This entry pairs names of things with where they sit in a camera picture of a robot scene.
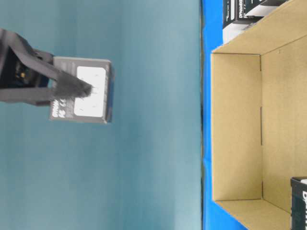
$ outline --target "white label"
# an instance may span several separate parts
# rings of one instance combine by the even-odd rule
[[[59,116],[59,101],[54,100],[52,103],[52,116],[58,117]]]
[[[243,33],[244,29],[248,25],[246,24],[234,24],[231,23],[223,29],[223,41],[224,44],[230,42],[232,39]]]
[[[305,192],[305,191],[303,191],[303,199],[304,199],[305,204],[306,204],[306,214],[305,214],[306,225],[305,225],[305,229],[307,230],[307,192]]]
[[[231,8],[231,14],[230,14],[230,18],[231,18],[231,20],[234,20],[235,19],[235,0],[231,0],[231,6],[230,6],[230,8]]]
[[[259,16],[259,17],[265,17],[269,13],[271,13],[273,10],[275,10],[277,6],[256,6],[252,10],[250,10],[246,16]]]
[[[243,0],[239,0],[239,18],[244,18],[243,17]]]
[[[77,78],[93,86],[90,96],[76,98],[74,113],[77,116],[102,117],[104,112],[106,70],[98,67],[77,67]]]

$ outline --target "teal backdrop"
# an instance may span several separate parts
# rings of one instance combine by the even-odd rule
[[[0,229],[201,229],[199,5],[0,0],[0,27],[116,72],[107,126],[0,103]]]

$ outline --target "blue table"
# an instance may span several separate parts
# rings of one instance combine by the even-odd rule
[[[211,171],[211,62],[212,50],[223,43],[222,0],[203,0],[205,28],[203,30],[204,68],[204,151],[205,189],[203,227],[205,230],[245,230],[245,228],[212,201]]]

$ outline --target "open cardboard box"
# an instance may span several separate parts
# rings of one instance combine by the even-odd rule
[[[250,230],[290,229],[307,176],[307,0],[212,53],[213,199]]]

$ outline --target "black product box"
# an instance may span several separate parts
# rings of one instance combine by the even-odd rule
[[[262,17],[246,16],[244,0],[223,1],[223,42],[228,43]]]
[[[248,26],[262,18],[246,16],[244,0],[224,0],[223,11],[223,29],[230,24],[243,24]]]
[[[103,59],[54,57],[54,66],[89,83],[93,89],[85,98],[51,102],[50,120],[109,123],[112,117],[114,74],[111,62]]]
[[[291,229],[307,229],[307,177],[293,177]]]
[[[266,16],[287,0],[244,0],[246,16]]]

